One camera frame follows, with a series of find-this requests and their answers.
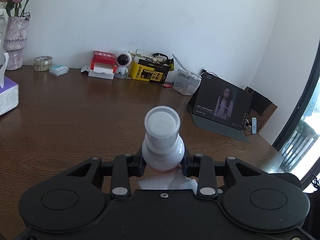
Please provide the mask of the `red white box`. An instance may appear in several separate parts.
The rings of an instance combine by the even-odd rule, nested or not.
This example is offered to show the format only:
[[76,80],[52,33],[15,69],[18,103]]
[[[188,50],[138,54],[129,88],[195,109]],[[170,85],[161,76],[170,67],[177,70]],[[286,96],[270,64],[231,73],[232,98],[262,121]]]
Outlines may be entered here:
[[112,53],[94,50],[88,76],[113,80],[115,72],[116,56]]

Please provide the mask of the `purple ceramic vase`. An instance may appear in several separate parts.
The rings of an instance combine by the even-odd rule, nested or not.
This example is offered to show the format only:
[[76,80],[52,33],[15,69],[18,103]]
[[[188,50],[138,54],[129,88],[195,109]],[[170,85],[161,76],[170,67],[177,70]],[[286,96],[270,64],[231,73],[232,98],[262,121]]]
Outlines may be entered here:
[[9,17],[4,35],[3,49],[9,55],[7,70],[17,70],[23,65],[23,49],[27,44],[30,14]]

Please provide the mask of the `tablet with dark case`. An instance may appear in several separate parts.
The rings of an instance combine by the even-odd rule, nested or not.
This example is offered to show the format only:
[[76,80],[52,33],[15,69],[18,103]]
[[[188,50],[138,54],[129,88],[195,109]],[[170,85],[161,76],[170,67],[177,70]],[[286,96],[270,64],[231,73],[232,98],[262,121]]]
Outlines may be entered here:
[[196,127],[248,143],[243,132],[252,95],[208,72],[187,106]]

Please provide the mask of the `clear plastic container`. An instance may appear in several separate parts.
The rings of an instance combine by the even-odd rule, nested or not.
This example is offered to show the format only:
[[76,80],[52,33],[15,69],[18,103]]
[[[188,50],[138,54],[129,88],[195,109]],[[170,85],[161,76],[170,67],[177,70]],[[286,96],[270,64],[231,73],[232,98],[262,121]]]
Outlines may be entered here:
[[173,89],[184,96],[192,96],[199,87],[202,77],[185,68],[174,54],[172,56],[179,65]]

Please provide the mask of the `white astronaut figure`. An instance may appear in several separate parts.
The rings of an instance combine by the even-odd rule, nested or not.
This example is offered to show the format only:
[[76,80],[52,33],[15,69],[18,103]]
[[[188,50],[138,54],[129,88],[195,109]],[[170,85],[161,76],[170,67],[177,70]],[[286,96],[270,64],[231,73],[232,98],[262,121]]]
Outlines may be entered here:
[[118,78],[126,78],[128,74],[128,67],[132,62],[132,56],[128,51],[119,52],[116,55],[116,72],[115,76]]

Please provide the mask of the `yellow black box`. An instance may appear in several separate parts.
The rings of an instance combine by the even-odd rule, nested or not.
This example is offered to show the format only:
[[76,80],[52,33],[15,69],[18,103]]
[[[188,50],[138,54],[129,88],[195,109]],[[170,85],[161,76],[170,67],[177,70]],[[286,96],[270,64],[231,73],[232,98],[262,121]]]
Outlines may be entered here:
[[129,76],[135,80],[163,84],[169,70],[168,65],[138,59],[132,62]]

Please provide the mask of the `pink spray bottle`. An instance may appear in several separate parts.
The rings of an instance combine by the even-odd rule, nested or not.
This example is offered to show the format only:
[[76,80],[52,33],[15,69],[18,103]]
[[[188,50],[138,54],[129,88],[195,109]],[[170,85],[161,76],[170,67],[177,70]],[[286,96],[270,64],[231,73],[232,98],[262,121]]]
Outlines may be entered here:
[[167,172],[182,161],[185,145],[179,135],[180,124],[178,113],[168,106],[154,107],[146,114],[142,156],[154,170]]

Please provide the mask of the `purple tissue box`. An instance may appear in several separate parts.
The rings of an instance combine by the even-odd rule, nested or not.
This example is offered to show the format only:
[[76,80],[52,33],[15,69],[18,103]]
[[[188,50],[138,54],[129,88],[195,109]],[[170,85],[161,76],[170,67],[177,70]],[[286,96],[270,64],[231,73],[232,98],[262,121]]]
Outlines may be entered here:
[[9,63],[9,53],[4,53],[4,64],[1,66],[0,115],[3,115],[19,104],[19,85],[5,76]]

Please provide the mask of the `small blue wipes pack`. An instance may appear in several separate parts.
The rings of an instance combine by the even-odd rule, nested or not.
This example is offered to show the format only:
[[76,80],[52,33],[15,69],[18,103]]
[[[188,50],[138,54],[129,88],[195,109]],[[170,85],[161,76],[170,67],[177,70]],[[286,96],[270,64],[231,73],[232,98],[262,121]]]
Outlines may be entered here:
[[64,65],[53,66],[49,68],[49,74],[55,77],[61,76],[63,74],[67,74],[69,72],[69,68]]

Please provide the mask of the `clear tape roll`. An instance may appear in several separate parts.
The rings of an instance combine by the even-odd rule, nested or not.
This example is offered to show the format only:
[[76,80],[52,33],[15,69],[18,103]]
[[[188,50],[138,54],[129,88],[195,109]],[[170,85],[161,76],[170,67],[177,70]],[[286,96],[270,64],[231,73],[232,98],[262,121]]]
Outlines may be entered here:
[[51,56],[39,56],[34,59],[34,70],[38,72],[48,71],[53,65]]

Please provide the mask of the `white cleaning cloth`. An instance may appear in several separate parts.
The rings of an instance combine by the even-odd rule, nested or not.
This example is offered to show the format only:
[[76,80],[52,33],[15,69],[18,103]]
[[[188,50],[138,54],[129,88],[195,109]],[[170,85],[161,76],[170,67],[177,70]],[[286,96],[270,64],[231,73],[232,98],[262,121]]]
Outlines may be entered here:
[[195,179],[185,177],[182,169],[176,167],[157,176],[140,179],[138,185],[143,190],[193,190],[196,194],[198,183]]

